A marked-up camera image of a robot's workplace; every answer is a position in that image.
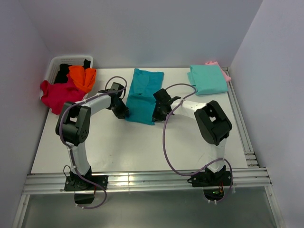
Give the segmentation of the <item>teal t shirt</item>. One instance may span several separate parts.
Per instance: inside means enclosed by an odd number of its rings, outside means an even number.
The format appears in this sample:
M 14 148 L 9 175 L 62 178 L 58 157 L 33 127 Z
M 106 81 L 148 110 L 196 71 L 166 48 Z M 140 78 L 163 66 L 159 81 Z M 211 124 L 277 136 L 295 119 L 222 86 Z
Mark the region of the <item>teal t shirt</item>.
M 155 108 L 154 93 L 162 88 L 163 72 L 150 72 L 136 68 L 129 89 L 126 106 L 129 122 L 154 125 L 152 114 Z

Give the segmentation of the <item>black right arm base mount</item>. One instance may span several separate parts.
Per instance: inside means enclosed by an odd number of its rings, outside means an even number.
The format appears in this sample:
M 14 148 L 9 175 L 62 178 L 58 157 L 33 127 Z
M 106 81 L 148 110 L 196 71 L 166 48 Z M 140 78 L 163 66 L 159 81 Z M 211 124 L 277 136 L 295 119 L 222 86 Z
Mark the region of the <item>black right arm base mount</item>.
M 230 171 L 213 173 L 209 170 L 192 175 L 187 182 L 194 188 L 203 188 L 208 203 L 221 202 L 232 190 L 233 176 Z

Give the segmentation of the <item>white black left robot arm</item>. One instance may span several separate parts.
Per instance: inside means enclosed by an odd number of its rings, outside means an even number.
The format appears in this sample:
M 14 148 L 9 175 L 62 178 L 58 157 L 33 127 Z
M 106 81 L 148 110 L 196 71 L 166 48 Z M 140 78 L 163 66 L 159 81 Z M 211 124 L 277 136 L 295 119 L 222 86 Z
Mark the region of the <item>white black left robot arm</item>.
M 129 116 L 129 109 L 122 101 L 125 86 L 112 83 L 108 89 L 97 92 L 80 102 L 66 102 L 56 125 L 56 134 L 66 146 L 70 163 L 70 182 L 80 189 L 90 188 L 94 182 L 92 169 L 87 160 L 85 141 L 89 135 L 91 116 L 106 109 L 118 119 Z

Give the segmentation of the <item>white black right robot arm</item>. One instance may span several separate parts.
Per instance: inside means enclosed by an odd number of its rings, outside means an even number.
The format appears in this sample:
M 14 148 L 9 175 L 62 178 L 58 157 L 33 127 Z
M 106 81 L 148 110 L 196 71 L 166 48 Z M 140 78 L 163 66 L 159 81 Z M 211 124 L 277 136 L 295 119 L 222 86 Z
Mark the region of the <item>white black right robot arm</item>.
M 187 96 L 171 97 L 166 89 L 161 89 L 153 94 L 156 106 L 152 119 L 156 122 L 164 121 L 162 131 L 162 147 L 167 164 L 176 174 L 190 176 L 190 180 L 197 186 L 216 185 L 220 183 L 232 183 L 232 168 L 225 159 L 225 146 L 232 130 L 232 123 L 217 101 L 208 103 L 197 103 L 186 100 Z M 181 173 L 170 163 L 166 152 L 165 134 L 169 118 L 172 115 L 182 115 L 192 118 L 198 125 L 199 132 L 206 143 L 211 146 L 207 162 L 198 171 L 192 173 Z

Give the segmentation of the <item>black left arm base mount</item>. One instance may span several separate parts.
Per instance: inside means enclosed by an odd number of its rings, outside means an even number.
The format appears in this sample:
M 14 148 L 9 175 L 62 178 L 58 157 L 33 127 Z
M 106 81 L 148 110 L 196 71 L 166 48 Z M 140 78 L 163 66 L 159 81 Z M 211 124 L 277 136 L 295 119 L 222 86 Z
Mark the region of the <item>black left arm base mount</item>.
M 94 182 L 104 189 L 107 188 L 108 184 L 108 176 L 107 175 L 99 175 L 99 176 L 89 176 L 88 179 L 91 182 Z M 74 201 L 76 204 L 87 205 L 91 204 L 95 199 L 95 192 L 97 190 L 101 190 L 100 187 L 97 187 L 91 183 L 88 183 L 78 175 L 71 173 L 66 178 L 64 191 L 66 192 L 74 192 Z

